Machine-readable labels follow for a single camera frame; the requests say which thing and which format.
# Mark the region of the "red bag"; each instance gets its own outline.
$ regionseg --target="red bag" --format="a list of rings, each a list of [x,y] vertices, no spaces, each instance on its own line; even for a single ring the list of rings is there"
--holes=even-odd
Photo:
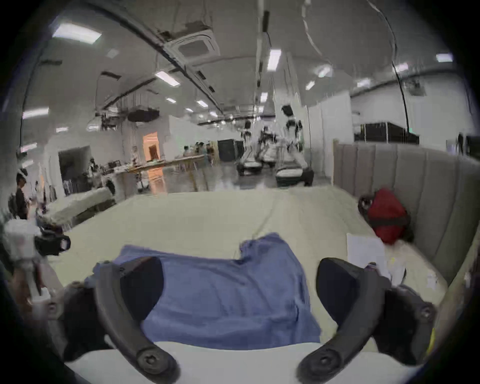
[[[411,237],[408,228],[410,216],[389,189],[381,188],[373,196],[360,197],[358,208],[385,244],[393,244],[401,237]]]

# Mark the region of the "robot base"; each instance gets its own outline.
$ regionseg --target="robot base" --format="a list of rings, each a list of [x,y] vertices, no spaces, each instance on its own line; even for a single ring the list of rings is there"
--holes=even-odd
[[[313,183],[314,172],[310,168],[303,170],[300,176],[296,177],[276,177],[277,187],[290,187],[292,185],[297,185],[298,183],[304,183],[305,187],[311,187]]]
[[[246,167],[244,164],[237,164],[237,172],[240,176],[244,176],[245,172],[247,172],[247,174],[257,175],[262,172],[262,168],[262,164],[256,167]]]

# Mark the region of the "white robot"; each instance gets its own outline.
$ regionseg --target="white robot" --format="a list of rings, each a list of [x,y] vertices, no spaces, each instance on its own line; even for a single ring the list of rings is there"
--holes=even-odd
[[[301,154],[301,121],[295,119],[290,105],[284,105],[282,112],[288,121],[283,127],[283,136],[277,138],[278,161],[275,173],[277,185],[285,187],[303,181],[305,186],[311,186],[313,171]]]
[[[258,159],[263,164],[268,164],[270,168],[274,168],[276,164],[276,153],[277,153],[277,137],[274,133],[268,130],[268,127],[264,127],[264,130],[260,133],[260,138],[258,144],[260,151],[258,154]]]
[[[243,152],[237,164],[237,172],[240,176],[247,174],[258,174],[262,171],[263,164],[257,160],[258,156],[258,143],[252,140],[252,132],[250,132],[250,121],[245,122],[245,130],[242,132]]]

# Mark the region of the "ceiling vent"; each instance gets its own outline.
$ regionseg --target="ceiling vent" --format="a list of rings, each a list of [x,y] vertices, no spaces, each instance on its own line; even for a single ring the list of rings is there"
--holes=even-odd
[[[420,84],[418,78],[407,79],[403,81],[403,87],[410,93],[412,96],[426,96],[425,87]]]
[[[190,33],[165,43],[164,48],[184,64],[220,56],[211,29]]]

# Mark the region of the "white mattress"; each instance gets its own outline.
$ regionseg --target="white mattress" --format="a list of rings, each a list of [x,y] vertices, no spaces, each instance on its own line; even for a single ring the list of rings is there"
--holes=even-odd
[[[73,228],[67,233],[70,250],[49,260],[66,285],[87,277],[97,262],[116,258],[125,244],[238,258],[242,241],[269,232],[279,233],[301,262],[312,313],[322,329],[320,341],[329,340],[336,323],[316,295],[318,263],[324,257],[347,259],[347,233],[374,236],[356,200],[334,186],[136,195]],[[403,258],[405,284],[424,300],[440,303],[447,285],[441,276],[432,284],[431,276],[438,274],[411,245],[398,241],[387,247],[386,255]]]
[[[48,204],[47,213],[43,217],[54,224],[66,224],[88,208],[112,198],[112,193],[106,187],[82,193],[73,193]]]

